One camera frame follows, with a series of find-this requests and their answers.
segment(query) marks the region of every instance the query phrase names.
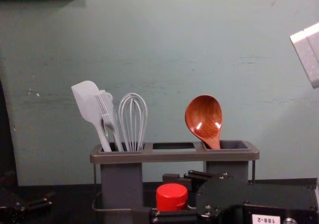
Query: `white spatula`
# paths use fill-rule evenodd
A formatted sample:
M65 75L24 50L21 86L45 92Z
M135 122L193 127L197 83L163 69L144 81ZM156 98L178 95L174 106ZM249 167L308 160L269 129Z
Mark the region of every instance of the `white spatula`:
M99 89L92 81L83 81L71 87L82 117L92 123L98 133L103 150L111 152L102 127L102 112L95 95Z

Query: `white whisk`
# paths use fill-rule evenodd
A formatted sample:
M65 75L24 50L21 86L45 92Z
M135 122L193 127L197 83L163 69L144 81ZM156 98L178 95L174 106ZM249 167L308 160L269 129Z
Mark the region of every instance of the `white whisk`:
M141 96L125 95L119 106L119 120L127 151L141 151L148 120L148 108Z

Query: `utensil holder compartment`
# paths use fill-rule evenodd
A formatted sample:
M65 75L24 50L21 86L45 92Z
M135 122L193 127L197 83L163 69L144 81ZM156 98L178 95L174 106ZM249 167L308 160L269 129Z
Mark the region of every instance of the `utensil holder compartment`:
M221 140L221 149L208 149L202 142L144 143L140 152L103 152L94 147L90 161L101 167L104 223L132 224L131 208L143 206L142 163L203 161L208 173L229 173L244 182L248 181L249 161L252 161L252 180L255 180L255 160L259 150L250 142Z

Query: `wooden spoon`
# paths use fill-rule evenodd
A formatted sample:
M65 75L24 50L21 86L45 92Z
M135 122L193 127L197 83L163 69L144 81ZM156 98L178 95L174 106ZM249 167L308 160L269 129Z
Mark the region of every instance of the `wooden spoon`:
M188 129L210 148L220 149L223 114L217 99L209 95L196 97L186 108L185 122Z

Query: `red cap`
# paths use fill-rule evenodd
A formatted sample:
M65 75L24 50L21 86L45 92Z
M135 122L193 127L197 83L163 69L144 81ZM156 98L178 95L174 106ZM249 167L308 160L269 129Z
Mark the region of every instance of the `red cap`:
M187 208L187 188L181 184L168 183L156 191L157 210L172 212Z

